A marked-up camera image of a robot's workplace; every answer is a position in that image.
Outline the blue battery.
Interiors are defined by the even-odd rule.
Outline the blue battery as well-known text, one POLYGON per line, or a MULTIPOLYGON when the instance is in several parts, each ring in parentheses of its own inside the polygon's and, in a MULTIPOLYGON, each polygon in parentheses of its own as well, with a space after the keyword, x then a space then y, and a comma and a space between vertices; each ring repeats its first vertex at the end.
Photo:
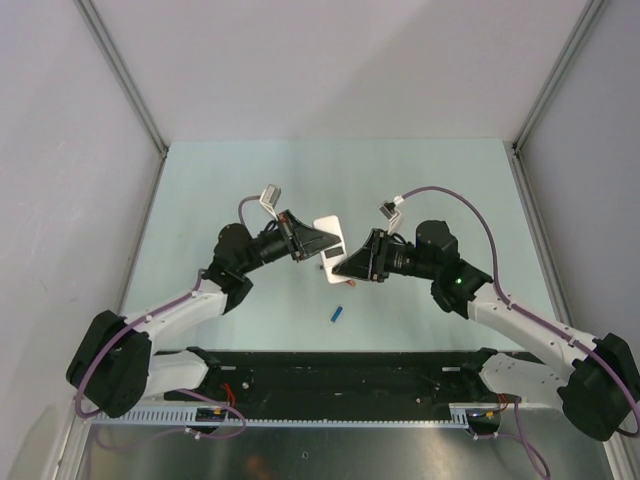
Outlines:
POLYGON ((338 318, 341 316, 343 310, 344 308, 342 306, 338 306, 334 311, 334 313, 332 314, 330 321, 332 323, 335 323, 338 320, 338 318))

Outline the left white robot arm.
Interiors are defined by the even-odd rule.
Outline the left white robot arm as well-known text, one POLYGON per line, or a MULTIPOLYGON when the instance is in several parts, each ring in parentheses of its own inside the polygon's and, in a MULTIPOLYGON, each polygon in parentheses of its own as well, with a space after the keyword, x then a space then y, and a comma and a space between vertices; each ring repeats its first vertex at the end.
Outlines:
POLYGON ((285 210, 257 235, 241 223, 226 225, 212 262, 190 290, 140 313, 105 310, 94 317, 66 372, 76 390, 76 415, 118 418, 143 398, 178 390, 202 400, 214 397, 221 387, 214 358, 199 347, 166 354, 169 341, 238 307, 253 287, 249 273, 285 257, 300 262, 330 249, 346 251, 335 215, 306 225, 285 210))

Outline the white red remote control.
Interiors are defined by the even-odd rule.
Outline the white red remote control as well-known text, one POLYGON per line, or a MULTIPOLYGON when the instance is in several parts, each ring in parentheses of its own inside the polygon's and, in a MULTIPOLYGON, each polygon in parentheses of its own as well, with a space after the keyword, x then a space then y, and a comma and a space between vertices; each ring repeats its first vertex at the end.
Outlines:
POLYGON ((323 271, 328 283, 335 285, 350 282, 348 277, 333 272, 333 268, 347 258, 346 244, 339 218, 336 215, 318 218, 313 221, 313 227, 340 239, 338 244, 325 249, 320 254, 323 271))

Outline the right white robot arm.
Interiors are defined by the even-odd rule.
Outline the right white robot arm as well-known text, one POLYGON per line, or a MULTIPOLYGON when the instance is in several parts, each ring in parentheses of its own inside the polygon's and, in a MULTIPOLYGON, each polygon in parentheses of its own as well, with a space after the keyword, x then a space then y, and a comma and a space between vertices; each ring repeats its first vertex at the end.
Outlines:
POLYGON ((419 224, 415 243, 374 229, 332 271, 377 283, 392 274, 428 280, 443 311, 488 327, 534 356, 521 361, 480 351, 478 363, 461 376, 462 391, 473 401, 505 393, 541 404, 598 441, 609 440, 628 416, 639 414, 639 371, 623 339, 614 334, 598 339, 528 311, 496 278, 461 258, 443 221, 419 224))

